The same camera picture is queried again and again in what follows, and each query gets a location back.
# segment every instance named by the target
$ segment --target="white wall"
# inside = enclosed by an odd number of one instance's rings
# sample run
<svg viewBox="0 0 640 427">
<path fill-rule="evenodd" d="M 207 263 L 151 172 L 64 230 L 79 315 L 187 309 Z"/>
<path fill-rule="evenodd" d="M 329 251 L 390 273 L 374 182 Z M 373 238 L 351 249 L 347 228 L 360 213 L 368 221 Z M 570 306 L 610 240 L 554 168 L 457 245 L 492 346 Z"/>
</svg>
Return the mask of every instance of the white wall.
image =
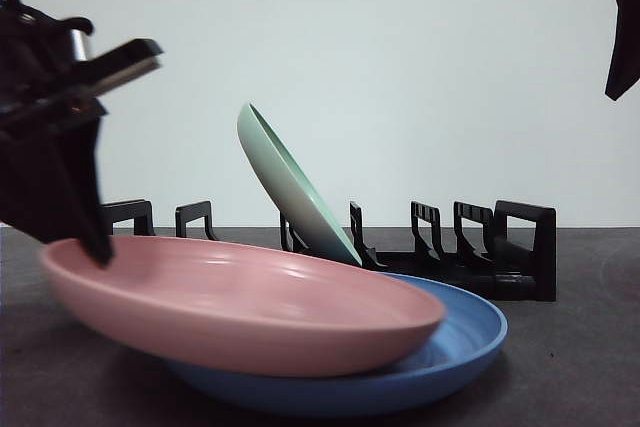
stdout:
<svg viewBox="0 0 640 427">
<path fill-rule="evenodd" d="M 163 68 L 104 97 L 105 201 L 158 225 L 214 200 L 218 225 L 275 225 L 236 137 L 252 101 L 339 220 L 407 225 L 412 199 L 554 206 L 561 226 L 640 225 L 640 87 L 604 83 L 614 0 L 23 0 L 84 15 Z"/>
</svg>

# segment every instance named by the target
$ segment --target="black dish rack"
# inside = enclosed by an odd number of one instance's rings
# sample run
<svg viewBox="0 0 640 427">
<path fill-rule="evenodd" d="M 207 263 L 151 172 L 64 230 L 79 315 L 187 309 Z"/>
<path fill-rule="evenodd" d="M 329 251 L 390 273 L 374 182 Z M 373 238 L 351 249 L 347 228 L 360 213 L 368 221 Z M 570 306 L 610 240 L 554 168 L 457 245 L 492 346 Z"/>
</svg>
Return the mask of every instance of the black dish rack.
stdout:
<svg viewBox="0 0 640 427">
<path fill-rule="evenodd" d="M 455 252 L 442 246 L 440 211 L 436 207 L 411 202 L 411 232 L 414 249 L 408 252 L 381 252 L 365 244 L 362 209 L 350 203 L 351 233 L 363 267 L 379 272 L 393 272 L 444 282 L 496 300 L 556 300 L 556 211 L 549 207 L 499 200 L 492 211 L 463 202 L 455 202 Z M 151 202 L 127 200 L 103 205 L 107 228 L 134 221 L 134 235 L 155 235 Z M 535 224 L 533 247 L 523 247 L 508 237 L 507 218 L 514 217 Z M 176 208 L 176 236 L 187 236 L 187 223 L 203 219 L 209 240 L 219 240 L 213 230 L 211 202 L 203 201 Z M 484 250 L 476 250 L 463 231 L 463 219 L 482 226 Z M 430 227 L 430 242 L 419 230 L 419 222 Z M 282 249 L 313 255 L 295 226 L 280 214 Z"/>
</svg>

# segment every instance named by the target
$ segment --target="stacked plates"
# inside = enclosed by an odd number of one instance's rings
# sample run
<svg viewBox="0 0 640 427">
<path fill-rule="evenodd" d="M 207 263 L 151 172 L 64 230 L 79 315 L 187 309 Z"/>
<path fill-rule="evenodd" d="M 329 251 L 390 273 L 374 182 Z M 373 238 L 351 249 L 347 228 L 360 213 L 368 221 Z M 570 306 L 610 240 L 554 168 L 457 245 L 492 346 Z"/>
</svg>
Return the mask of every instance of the stacked plates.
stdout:
<svg viewBox="0 0 640 427">
<path fill-rule="evenodd" d="M 240 112 L 238 135 L 278 209 L 324 258 L 116 236 L 103 269 L 78 241 L 54 242 L 41 260 L 78 319 L 165 358 L 212 397 L 284 415 L 406 409 L 458 390 L 492 362 L 507 332 L 496 307 L 449 285 L 355 267 L 348 237 L 255 107 Z"/>
</svg>

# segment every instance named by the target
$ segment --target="pink plate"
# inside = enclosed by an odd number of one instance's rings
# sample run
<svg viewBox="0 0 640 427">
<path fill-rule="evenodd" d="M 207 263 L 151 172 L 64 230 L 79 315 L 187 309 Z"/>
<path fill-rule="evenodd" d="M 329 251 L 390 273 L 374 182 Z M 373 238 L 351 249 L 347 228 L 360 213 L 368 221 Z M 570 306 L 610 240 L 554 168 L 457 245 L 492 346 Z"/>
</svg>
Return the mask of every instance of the pink plate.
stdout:
<svg viewBox="0 0 640 427">
<path fill-rule="evenodd" d="M 442 320 L 442 303 L 390 277 L 248 245 L 113 237 L 100 269 L 78 241 L 44 247 L 58 299 L 131 347 L 183 362 L 276 376 L 330 376 L 409 354 Z"/>
</svg>

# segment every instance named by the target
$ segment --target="table surface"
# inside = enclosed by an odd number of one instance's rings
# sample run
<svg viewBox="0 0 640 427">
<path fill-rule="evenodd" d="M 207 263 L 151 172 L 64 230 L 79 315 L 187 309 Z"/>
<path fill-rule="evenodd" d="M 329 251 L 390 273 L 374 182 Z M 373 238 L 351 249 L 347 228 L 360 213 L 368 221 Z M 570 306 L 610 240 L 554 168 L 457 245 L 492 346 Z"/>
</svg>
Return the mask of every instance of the table surface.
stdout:
<svg viewBox="0 0 640 427">
<path fill-rule="evenodd" d="M 227 241 L 279 246 L 274 228 L 223 228 L 217 234 Z M 527 242 L 530 231 L 511 235 Z M 196 230 L 194 236 L 202 233 Z M 46 285 L 38 242 L 9 228 L 0 230 L 0 237 L 0 425 L 361 423 L 282 418 L 192 390 L 158 359 L 76 322 Z M 383 251 L 411 248 L 406 228 L 369 228 L 365 238 Z M 452 249 L 452 239 L 445 229 L 445 248 Z M 483 374 L 443 400 L 367 418 L 366 425 L 640 425 L 640 229 L 559 229 L 557 249 L 558 301 L 496 301 L 509 321 L 509 335 Z"/>
</svg>

